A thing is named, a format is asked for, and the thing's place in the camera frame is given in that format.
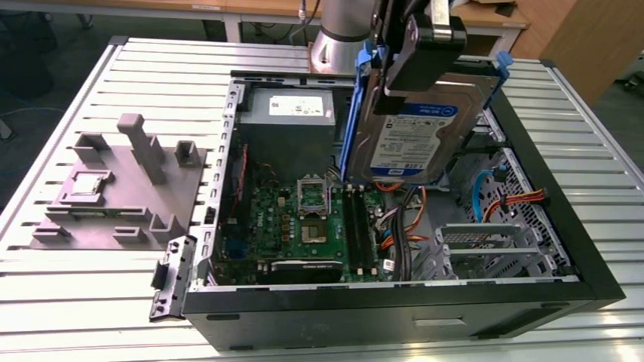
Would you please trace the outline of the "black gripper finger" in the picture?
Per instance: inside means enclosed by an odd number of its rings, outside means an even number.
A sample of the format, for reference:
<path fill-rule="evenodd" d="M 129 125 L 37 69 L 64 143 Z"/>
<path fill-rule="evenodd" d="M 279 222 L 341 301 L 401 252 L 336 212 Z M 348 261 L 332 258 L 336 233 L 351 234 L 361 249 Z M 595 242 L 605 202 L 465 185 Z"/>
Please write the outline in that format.
<path fill-rule="evenodd" d="M 403 108 L 404 98 L 411 93 L 425 92 L 445 73 L 461 55 L 467 44 L 467 31 L 460 17 L 449 17 L 451 38 L 445 41 L 433 39 L 433 49 L 427 63 L 420 67 L 400 67 L 403 57 L 383 69 L 379 89 L 375 91 L 372 112 L 395 114 Z"/>

